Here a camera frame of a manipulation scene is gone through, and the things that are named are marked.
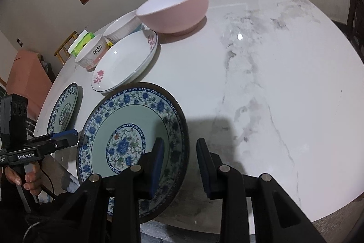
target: green packaging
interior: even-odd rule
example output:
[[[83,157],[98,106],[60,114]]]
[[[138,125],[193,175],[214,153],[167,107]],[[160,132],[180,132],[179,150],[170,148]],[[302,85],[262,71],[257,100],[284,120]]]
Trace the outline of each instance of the green packaging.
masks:
[[[83,49],[86,44],[92,40],[95,37],[95,35],[92,32],[87,33],[81,41],[77,44],[75,49],[72,51],[72,55],[77,57],[77,55],[80,53],[80,51]]]

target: white plate with pink flowers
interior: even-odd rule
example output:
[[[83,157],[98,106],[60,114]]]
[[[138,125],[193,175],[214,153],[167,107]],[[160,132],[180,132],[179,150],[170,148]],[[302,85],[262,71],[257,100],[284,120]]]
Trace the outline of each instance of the white plate with pink flowers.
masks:
[[[152,30],[134,32],[117,42],[96,66],[92,88],[109,92],[135,80],[151,62],[157,44],[157,33]]]

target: metal screw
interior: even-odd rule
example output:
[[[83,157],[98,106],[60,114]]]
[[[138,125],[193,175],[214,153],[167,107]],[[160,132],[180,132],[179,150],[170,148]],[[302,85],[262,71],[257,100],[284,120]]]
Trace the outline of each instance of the metal screw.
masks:
[[[142,167],[138,164],[130,167],[130,170],[132,170],[133,172],[139,172],[141,169],[142,169]]]
[[[221,172],[229,172],[229,171],[230,171],[230,166],[228,166],[228,165],[221,165],[221,166],[219,167],[219,170],[220,170]]]
[[[264,181],[271,181],[272,180],[272,176],[270,174],[268,174],[268,173],[264,173],[264,174],[262,174],[262,179]]]
[[[96,182],[100,179],[100,176],[98,174],[92,174],[92,175],[90,175],[90,177],[88,179],[91,182]]]

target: pink cloth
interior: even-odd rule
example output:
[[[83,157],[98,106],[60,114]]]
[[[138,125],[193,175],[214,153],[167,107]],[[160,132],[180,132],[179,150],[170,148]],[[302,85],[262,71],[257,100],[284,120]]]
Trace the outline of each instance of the pink cloth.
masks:
[[[37,120],[52,82],[36,53],[21,50],[11,68],[6,90],[28,98],[28,118]]]

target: pink flower design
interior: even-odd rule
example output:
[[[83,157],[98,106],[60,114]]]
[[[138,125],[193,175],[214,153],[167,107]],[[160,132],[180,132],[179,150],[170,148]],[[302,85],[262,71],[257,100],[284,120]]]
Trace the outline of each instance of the pink flower design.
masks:
[[[103,70],[100,70],[100,71],[97,72],[97,74],[100,77],[97,76],[96,79],[94,79],[94,83],[96,83],[98,85],[99,83],[101,83],[101,80],[102,80],[103,75],[104,75],[104,71]]]
[[[148,44],[150,44],[150,48],[154,45],[154,35],[148,36]]]
[[[101,79],[97,76],[96,79],[94,79],[94,83],[99,84],[101,82]]]

